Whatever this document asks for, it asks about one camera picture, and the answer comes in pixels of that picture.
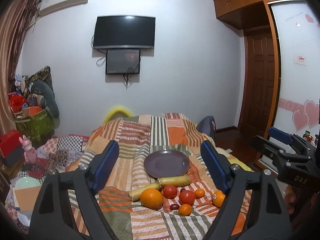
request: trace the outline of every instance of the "striped blanket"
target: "striped blanket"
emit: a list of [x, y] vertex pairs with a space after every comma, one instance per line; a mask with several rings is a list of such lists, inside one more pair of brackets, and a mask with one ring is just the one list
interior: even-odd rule
[[[110, 140], [119, 143], [120, 153], [105, 188], [99, 192], [99, 206], [116, 236], [120, 240], [202, 239], [219, 211], [211, 200], [217, 189], [200, 155], [201, 143], [210, 140], [215, 145], [213, 139], [199, 133], [183, 114], [118, 118], [93, 132], [77, 166], [89, 163]], [[145, 172], [143, 162], [152, 152], [162, 149], [175, 149], [187, 155], [190, 159], [187, 174], [192, 183], [184, 188], [202, 188], [206, 192], [204, 198], [195, 200], [190, 216], [180, 216], [177, 211], [170, 210], [171, 204], [178, 203], [178, 197], [165, 199], [163, 207], [157, 211], [142, 206], [140, 201], [131, 202], [129, 198], [128, 191], [154, 182], [154, 178]], [[223, 149], [217, 148], [217, 151], [231, 163], [238, 163], [248, 170]], [[88, 234], [75, 195], [72, 191], [69, 194], [79, 230]], [[249, 201], [250, 191], [246, 191], [233, 234], [241, 232], [244, 226]]]

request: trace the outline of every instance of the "backpack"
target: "backpack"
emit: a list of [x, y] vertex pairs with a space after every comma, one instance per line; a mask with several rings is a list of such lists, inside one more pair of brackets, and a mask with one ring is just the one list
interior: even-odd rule
[[197, 125], [197, 131], [200, 133], [205, 133], [206, 135], [216, 139], [216, 122], [214, 121], [214, 117], [212, 115], [205, 117], [202, 121]]

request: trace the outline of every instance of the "cable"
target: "cable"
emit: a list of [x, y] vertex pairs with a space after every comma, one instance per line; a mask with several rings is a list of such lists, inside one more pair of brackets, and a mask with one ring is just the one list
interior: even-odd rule
[[135, 73], [135, 71], [137, 70], [138, 67], [140, 67], [141, 65], [141, 52], [140, 52], [140, 60], [139, 60], [139, 64], [135, 67], [135, 69], [131, 72], [131, 75], [129, 76], [129, 73], [127, 74], [123, 74], [123, 78], [124, 78], [124, 81], [126, 83], [126, 88], [128, 89], [128, 81], [130, 80], [130, 78], [132, 77], [132, 75]]
[[[94, 38], [94, 35], [93, 35], [92, 38], [91, 38], [91, 48], [92, 48], [92, 49], [94, 49], [94, 48], [93, 48], [93, 38]], [[96, 62], [97, 67], [101, 67], [101, 66], [103, 66], [103, 64], [104, 64], [104, 63], [106, 62], [106, 60], [107, 60], [107, 53], [104, 52], [104, 51], [101, 51], [101, 50], [99, 50], [99, 49], [95, 49], [95, 50], [97, 50], [97, 51], [100, 52], [101, 54], [104, 54], [104, 56], [101, 57], [101, 58], [99, 58], [99, 59], [97, 60], [97, 62]]]

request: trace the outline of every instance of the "pink stuffed animal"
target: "pink stuffed animal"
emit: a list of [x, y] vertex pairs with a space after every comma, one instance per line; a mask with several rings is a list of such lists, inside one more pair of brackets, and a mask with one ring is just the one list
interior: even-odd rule
[[32, 147], [31, 141], [23, 135], [23, 137], [19, 137], [19, 141], [22, 144], [22, 148], [24, 149], [24, 159], [25, 163], [35, 163], [37, 158], [37, 153], [34, 147]]

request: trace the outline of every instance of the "green storage basket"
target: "green storage basket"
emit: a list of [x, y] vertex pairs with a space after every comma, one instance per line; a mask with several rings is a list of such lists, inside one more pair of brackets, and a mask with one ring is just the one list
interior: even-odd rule
[[41, 135], [53, 130], [53, 122], [47, 110], [42, 110], [32, 117], [15, 119], [17, 130], [28, 137], [31, 142], [40, 142]]

